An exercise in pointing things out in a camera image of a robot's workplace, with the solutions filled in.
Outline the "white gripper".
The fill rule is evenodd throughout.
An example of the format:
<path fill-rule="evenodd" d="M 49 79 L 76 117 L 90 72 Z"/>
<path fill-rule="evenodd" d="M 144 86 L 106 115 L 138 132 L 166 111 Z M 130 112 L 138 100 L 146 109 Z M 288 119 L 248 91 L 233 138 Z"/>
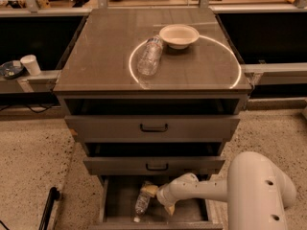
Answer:
<path fill-rule="evenodd" d="M 145 185 L 141 188 L 143 193 L 146 193 L 150 197 L 155 197 L 157 200 L 165 206 L 164 209 L 169 216 L 172 216 L 175 212 L 175 204 L 177 199 L 171 192 L 171 186 L 169 184 L 164 184 L 159 188 L 156 185 Z"/>

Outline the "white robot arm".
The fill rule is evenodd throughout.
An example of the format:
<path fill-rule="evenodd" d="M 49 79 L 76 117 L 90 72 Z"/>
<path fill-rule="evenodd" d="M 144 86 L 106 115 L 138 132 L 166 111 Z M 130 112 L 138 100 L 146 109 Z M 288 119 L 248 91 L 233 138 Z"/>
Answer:
<path fill-rule="evenodd" d="M 225 202 L 228 230 L 288 230 L 285 209 L 296 199 L 292 179 L 268 157 L 254 151 L 236 155 L 225 180 L 200 181 L 189 172 L 160 187 L 149 185 L 141 191 L 157 198 L 170 215 L 180 200 Z"/>

